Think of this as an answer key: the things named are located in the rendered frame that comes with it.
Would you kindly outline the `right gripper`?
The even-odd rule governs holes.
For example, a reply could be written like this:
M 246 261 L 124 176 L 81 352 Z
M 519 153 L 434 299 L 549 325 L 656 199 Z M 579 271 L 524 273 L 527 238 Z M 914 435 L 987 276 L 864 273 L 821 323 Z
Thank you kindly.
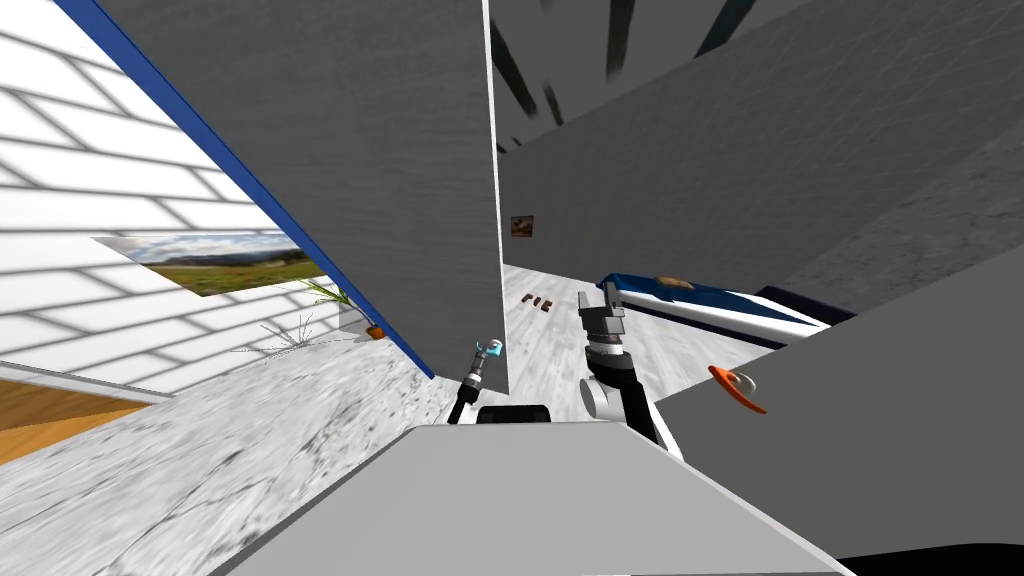
M 625 333 L 625 311 L 618 287 L 614 281 L 605 281 L 603 292 L 605 306 L 598 307 L 592 307 L 585 291 L 578 292 L 578 313 L 583 329 L 591 343 L 621 345 L 621 336 Z

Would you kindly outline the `green plant in orange pot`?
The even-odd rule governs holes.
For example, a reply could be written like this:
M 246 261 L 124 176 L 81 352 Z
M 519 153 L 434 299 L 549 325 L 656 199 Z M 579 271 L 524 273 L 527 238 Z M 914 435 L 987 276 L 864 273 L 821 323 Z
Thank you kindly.
M 316 297 L 316 304 L 334 303 L 356 312 L 366 322 L 367 326 L 364 331 L 371 339 L 381 340 L 386 337 L 380 325 L 367 315 L 361 307 L 357 306 L 343 290 L 332 290 L 307 279 L 300 280 L 300 283 L 307 288 L 306 292 L 308 294 Z

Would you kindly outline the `blue and white bed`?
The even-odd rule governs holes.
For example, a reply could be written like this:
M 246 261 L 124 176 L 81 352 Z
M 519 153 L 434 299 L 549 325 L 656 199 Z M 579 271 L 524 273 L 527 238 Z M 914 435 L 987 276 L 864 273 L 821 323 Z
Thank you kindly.
M 767 349 L 780 349 L 852 319 L 855 313 L 775 286 L 754 294 L 690 283 L 675 277 L 612 273 L 626 308 Z

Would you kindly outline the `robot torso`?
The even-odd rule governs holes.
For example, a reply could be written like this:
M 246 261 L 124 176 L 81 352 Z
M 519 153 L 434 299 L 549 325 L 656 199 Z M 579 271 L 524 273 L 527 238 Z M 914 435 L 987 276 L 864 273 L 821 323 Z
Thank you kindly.
M 854 576 L 621 423 L 422 425 L 210 576 Z

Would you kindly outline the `grey door leaf blue edge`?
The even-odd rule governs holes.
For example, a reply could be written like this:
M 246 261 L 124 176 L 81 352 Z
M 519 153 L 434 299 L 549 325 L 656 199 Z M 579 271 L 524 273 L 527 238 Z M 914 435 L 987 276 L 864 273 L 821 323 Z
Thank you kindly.
M 484 0 L 55 0 L 429 377 L 505 335 Z

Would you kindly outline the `landscape wall picture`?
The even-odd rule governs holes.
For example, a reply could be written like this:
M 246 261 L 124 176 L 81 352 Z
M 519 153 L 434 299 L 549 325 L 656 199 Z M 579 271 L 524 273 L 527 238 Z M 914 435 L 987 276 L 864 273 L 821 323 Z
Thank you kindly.
M 203 297 L 324 276 L 305 251 L 280 233 L 96 237 L 94 240 Z

